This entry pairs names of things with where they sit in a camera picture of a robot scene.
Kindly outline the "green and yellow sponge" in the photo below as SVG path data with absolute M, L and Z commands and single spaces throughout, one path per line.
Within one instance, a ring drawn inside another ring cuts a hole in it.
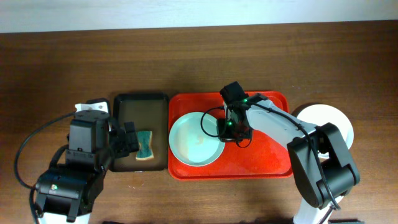
M 154 158 L 152 150 L 152 131 L 137 132 L 139 150 L 136 153 L 136 160 L 147 161 Z

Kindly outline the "light green plate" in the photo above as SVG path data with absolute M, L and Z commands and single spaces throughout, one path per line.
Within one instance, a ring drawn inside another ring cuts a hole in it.
M 220 157 L 225 147 L 216 133 L 216 118 L 203 112 L 187 113 L 172 125 L 169 146 L 180 162 L 193 167 L 207 166 Z

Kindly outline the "white plate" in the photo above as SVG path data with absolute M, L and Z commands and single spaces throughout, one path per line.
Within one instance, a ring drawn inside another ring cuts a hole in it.
M 308 104 L 297 108 L 292 114 L 302 121 L 317 126 L 334 124 L 340 130 L 348 149 L 351 149 L 354 141 L 353 125 L 347 115 L 339 109 L 325 104 Z

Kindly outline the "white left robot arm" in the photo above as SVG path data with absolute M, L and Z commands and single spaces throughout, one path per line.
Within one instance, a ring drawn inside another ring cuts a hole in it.
M 71 122 L 68 144 L 54 154 L 48 170 L 30 191 L 36 223 L 43 223 L 51 214 L 65 223 L 89 215 L 114 160 L 138 151 L 134 123 L 126 122 L 123 128 L 117 121 L 111 123 L 113 129 L 107 121 Z

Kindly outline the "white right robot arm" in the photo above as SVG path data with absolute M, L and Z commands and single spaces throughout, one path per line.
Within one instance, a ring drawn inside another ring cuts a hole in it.
M 318 126 L 278 108 L 257 93 L 223 93 L 225 117 L 217 121 L 217 137 L 239 144 L 254 131 L 266 134 L 288 154 L 295 184 L 303 200 L 294 223 L 328 223 L 339 201 L 359 184 L 359 170 L 342 137 L 331 123 Z

